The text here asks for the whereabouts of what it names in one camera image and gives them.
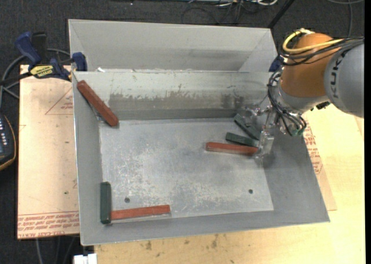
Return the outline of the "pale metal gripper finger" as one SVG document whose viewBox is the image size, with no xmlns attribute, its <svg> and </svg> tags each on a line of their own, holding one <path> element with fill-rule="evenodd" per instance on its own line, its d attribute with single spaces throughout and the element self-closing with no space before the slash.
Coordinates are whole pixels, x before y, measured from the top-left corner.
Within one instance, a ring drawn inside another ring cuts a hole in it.
<svg viewBox="0 0 371 264">
<path fill-rule="evenodd" d="M 260 140 L 259 140 L 259 156 L 262 157 L 265 155 L 265 149 L 267 146 L 267 133 L 265 131 L 262 131 L 260 134 Z"/>
<path fill-rule="evenodd" d="M 266 145 L 265 145 L 265 149 L 266 149 L 266 154 L 265 154 L 265 165 L 269 165 L 273 158 L 274 158 L 274 153 L 273 153 L 273 143 L 274 143 L 274 136 L 269 136 L 267 137 L 267 140 L 266 140 Z"/>
</svg>

